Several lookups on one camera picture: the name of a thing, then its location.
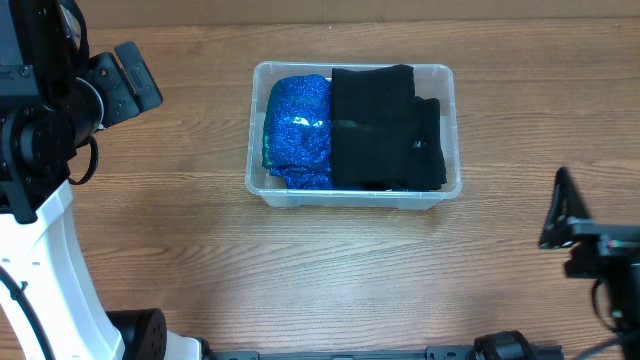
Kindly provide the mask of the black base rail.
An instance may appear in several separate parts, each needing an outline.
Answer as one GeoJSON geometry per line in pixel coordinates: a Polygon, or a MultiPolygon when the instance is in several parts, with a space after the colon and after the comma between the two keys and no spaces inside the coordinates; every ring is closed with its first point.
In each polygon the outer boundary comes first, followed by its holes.
{"type": "Polygon", "coordinates": [[[213,352],[208,360],[489,360],[499,356],[476,350],[471,345],[428,346],[424,350],[385,350],[355,352],[298,352],[260,354],[256,351],[213,352]]]}

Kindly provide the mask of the clear plastic storage bin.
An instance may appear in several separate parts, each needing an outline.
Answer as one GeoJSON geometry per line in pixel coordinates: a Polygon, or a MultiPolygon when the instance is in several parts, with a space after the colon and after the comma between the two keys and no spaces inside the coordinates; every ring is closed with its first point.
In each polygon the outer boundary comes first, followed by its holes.
{"type": "Polygon", "coordinates": [[[245,185],[272,207],[383,207],[400,210],[428,210],[456,198],[462,189],[459,138],[453,71],[444,64],[415,64],[416,94],[440,101],[440,139],[447,182],[438,191],[347,191],[293,190],[285,180],[269,174],[262,166],[263,125],[273,85],[287,77],[317,74],[327,80],[334,68],[352,71],[378,69],[378,64],[264,61],[255,67],[245,185]]]}

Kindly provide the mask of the black garment top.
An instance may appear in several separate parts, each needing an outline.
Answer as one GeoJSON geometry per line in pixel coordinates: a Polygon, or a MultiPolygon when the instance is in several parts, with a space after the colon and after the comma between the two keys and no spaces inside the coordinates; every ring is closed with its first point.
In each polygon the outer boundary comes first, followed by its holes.
{"type": "Polygon", "coordinates": [[[334,186],[391,190],[407,186],[417,132],[414,68],[394,65],[331,75],[334,186]]]}

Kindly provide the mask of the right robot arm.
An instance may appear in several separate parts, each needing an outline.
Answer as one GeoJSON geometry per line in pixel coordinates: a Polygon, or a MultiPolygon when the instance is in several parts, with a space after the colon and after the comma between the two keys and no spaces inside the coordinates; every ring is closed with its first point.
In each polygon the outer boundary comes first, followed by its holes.
{"type": "Polygon", "coordinates": [[[608,297],[612,281],[593,289],[590,271],[568,275],[565,265],[613,263],[595,247],[612,240],[612,226],[638,223],[638,162],[575,162],[563,171],[496,163],[465,173],[466,194],[480,200],[458,307],[469,333],[520,330],[573,352],[609,337],[623,312],[608,297]]]}

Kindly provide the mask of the black garment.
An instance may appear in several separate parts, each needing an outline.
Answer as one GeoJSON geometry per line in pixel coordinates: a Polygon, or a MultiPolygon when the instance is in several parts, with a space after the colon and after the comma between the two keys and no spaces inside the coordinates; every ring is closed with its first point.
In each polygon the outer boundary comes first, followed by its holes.
{"type": "Polygon", "coordinates": [[[410,157],[408,186],[415,191],[436,191],[447,182],[441,147],[440,101],[415,98],[418,134],[410,157]]]}
{"type": "Polygon", "coordinates": [[[334,186],[391,190],[407,186],[417,132],[414,68],[394,65],[331,75],[334,186]]]}

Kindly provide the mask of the blue sequin garment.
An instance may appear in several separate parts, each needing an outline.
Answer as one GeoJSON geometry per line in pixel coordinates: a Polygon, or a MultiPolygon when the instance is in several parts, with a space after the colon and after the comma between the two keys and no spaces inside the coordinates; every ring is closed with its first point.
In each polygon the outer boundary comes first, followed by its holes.
{"type": "Polygon", "coordinates": [[[318,74],[291,76],[272,87],[262,135],[262,166],[289,189],[333,187],[331,83],[318,74]]]}

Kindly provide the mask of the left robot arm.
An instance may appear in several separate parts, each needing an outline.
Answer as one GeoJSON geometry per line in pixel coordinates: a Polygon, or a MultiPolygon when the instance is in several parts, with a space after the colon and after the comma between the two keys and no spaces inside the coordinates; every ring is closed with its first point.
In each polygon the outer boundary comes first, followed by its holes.
{"type": "Polygon", "coordinates": [[[28,359],[207,359],[157,308],[103,308],[77,238],[70,161],[162,104],[137,46],[92,55],[74,0],[1,0],[1,305],[28,359]]]}

